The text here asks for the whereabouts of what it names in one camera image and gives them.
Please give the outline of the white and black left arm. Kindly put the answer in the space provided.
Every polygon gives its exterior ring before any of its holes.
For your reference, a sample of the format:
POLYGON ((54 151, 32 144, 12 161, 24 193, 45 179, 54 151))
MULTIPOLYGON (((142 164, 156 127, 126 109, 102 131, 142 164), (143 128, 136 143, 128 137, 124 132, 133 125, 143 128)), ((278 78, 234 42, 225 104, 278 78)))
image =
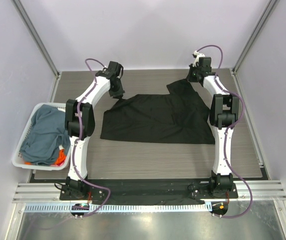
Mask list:
POLYGON ((71 141, 71 164, 61 188, 61 200, 85 199, 93 189, 107 193, 107 197, 111 194, 109 188, 87 180, 87 149, 96 126, 94 107, 106 92, 116 99, 123 96, 121 77, 121 70, 103 68, 94 74, 93 82, 79 97, 66 102, 65 128, 71 141))

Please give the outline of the black t-shirt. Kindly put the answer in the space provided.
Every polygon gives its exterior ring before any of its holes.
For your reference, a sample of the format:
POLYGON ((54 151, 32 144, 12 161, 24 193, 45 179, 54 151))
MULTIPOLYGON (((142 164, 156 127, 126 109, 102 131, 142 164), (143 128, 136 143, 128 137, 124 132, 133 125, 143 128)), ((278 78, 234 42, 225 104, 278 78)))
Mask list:
POLYGON ((210 109, 186 79, 167 85, 168 94, 137 94, 104 112, 104 140, 213 145, 210 109))

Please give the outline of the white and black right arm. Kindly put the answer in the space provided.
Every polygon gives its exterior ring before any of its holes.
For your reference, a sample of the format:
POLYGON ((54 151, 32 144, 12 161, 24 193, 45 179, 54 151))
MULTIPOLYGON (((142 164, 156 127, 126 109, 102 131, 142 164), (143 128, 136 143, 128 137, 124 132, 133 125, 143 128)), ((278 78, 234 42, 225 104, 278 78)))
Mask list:
POLYGON ((238 121, 239 98, 223 86, 211 67, 190 64, 187 80, 200 83, 212 95, 209 122, 215 139, 214 165, 208 185, 201 189, 206 195, 219 198, 233 191, 231 140, 238 121))

